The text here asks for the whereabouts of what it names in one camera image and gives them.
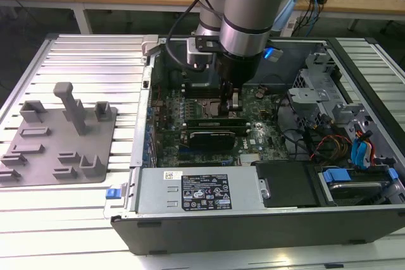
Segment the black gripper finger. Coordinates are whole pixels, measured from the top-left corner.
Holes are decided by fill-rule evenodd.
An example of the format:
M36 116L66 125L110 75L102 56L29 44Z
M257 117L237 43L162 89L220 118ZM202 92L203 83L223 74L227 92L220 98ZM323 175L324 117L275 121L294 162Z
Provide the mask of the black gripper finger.
M233 91L233 111L242 111L242 89L236 88Z
M228 114L233 109L233 85L222 82L220 85L220 114Z

